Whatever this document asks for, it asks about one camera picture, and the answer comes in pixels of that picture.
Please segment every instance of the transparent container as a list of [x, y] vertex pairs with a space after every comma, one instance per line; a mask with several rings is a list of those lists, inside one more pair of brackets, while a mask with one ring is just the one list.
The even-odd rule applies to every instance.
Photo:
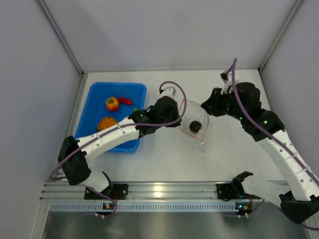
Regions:
[[[184, 108], [184, 100], [180, 104], [179, 113]], [[199, 103], [187, 100], [186, 112], [179, 129], [183, 132], [187, 147], [206, 149], [211, 146], [212, 136], [209, 115]]]

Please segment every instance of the red chili pepper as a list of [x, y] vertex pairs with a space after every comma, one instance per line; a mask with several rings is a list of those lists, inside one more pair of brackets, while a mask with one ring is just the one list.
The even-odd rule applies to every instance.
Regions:
[[129, 99], [125, 99], [125, 98], [117, 98], [117, 99], [118, 99], [118, 101], [119, 101], [120, 103], [123, 103], [123, 104], [125, 104], [125, 105], [131, 106], [131, 105], [133, 104], [133, 101], [131, 101], [131, 100], [129, 100]]

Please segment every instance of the ventilated metal strip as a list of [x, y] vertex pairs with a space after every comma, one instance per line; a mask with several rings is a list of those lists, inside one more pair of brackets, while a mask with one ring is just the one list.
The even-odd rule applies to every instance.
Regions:
[[[109, 203], [52, 203], [52, 212], [111, 212]], [[225, 202], [118, 202], [117, 212], [237, 212], [235, 203]]]

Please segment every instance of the black mounting base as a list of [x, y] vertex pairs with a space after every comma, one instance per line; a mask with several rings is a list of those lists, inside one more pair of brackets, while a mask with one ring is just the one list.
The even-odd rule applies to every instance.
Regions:
[[[128, 195], [128, 190], [129, 190], [128, 184], [114, 184], [113, 190], [111, 191], [110, 195], [108, 195], [108, 197], [110, 197], [113, 200], [125, 200], [126, 196]], [[86, 189], [84, 194], [84, 199], [85, 200], [103, 200], [105, 198], [95, 194], [89, 189]]]
[[[223, 201], [230, 201], [232, 199], [249, 199], [250, 195], [238, 196], [237, 191], [234, 190], [231, 183], [216, 184], [217, 197]], [[252, 195], [253, 199], [260, 199], [259, 197]]]
[[300, 224], [319, 211], [319, 197], [310, 196], [310, 201], [297, 201], [291, 191], [279, 195], [281, 210], [294, 223]]

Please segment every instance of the metal frame edge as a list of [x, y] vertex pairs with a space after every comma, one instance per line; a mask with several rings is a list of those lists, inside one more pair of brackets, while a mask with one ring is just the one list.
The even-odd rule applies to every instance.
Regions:
[[275, 111], [275, 106], [271, 100], [271, 97], [269, 95], [269, 91], [268, 91], [268, 87], [267, 87], [267, 84], [266, 82], [264, 81], [264, 78], [263, 78], [263, 74], [261, 72], [259, 72], [259, 76], [260, 76], [260, 79], [261, 79], [261, 83], [263, 84], [263, 87], [265, 89], [265, 94], [266, 94], [266, 98], [268, 100], [268, 104], [269, 104], [269, 107], [272, 111]]
[[47, 217], [51, 208], [50, 202], [40, 202], [33, 222], [29, 239], [42, 239]]
[[83, 97], [83, 93], [84, 93], [84, 89], [85, 89], [85, 85], [86, 85], [86, 81], [88, 79], [88, 74], [83, 73], [83, 76], [80, 79], [79, 85], [78, 85], [78, 89], [75, 95], [75, 99], [74, 99], [74, 103], [72, 105], [72, 111], [71, 111], [71, 115], [68, 121], [68, 127], [67, 127], [67, 131], [66, 131], [66, 135], [65, 136], [69, 136], [72, 134], [74, 127], [75, 127], [75, 122], [79, 113], [79, 107], [82, 101], [82, 97]]
[[281, 40], [283, 39], [283, 37], [285, 36], [285, 33], [287, 32], [288, 28], [290, 27], [291, 23], [293, 22], [293, 20], [295, 19], [297, 13], [299, 12], [299, 10], [301, 9], [303, 3], [306, 0], [295, 0], [291, 10], [289, 11], [287, 17], [285, 18], [283, 24], [281, 25], [281, 27], [279, 28], [278, 33], [276, 34], [275, 39], [273, 40], [273, 42], [271, 43], [265, 57], [262, 60], [262, 63], [260, 64], [259, 72], [262, 73], [263, 70], [265, 69], [266, 65], [268, 64], [271, 56], [274, 54], [275, 50], [277, 49], [277, 47], [279, 46]]
[[[221, 202], [217, 197], [219, 183], [229, 182], [118, 182], [128, 184], [126, 202]], [[286, 181], [275, 181], [286, 185]], [[70, 186], [67, 182], [47, 182], [40, 195], [41, 202], [88, 202], [84, 200], [84, 185]]]
[[77, 59], [75, 58], [69, 44], [67, 43], [67, 41], [65, 40], [58, 24], [56, 23], [53, 15], [51, 14], [47, 4], [45, 3], [45, 0], [35, 0], [36, 3], [38, 4], [40, 10], [42, 11], [42, 13], [44, 14], [44, 16], [46, 17], [46, 19], [48, 20], [48, 22], [50, 23], [56, 37], [59, 39], [63, 49], [65, 50], [66, 54], [69, 56], [74, 68], [76, 69], [76, 71], [78, 72], [78, 74], [80, 76], [83, 75], [83, 71], [81, 69], [81, 66], [79, 65]]

